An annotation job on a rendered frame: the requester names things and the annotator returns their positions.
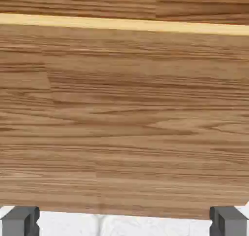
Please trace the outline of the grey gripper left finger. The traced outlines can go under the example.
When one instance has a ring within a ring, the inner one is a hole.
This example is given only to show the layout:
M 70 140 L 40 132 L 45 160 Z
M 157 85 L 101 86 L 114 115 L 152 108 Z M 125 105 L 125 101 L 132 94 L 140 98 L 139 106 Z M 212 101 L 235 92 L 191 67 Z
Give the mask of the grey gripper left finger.
M 39 217 L 37 206 L 15 206 L 1 219 L 2 236 L 40 236 Z

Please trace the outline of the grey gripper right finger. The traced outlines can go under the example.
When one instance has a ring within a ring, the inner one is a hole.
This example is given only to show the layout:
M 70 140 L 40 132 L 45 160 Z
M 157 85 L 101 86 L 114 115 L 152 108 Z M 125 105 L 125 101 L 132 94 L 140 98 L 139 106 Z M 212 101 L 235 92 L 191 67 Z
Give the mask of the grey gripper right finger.
M 210 207 L 210 236 L 249 236 L 249 201 L 242 206 Z

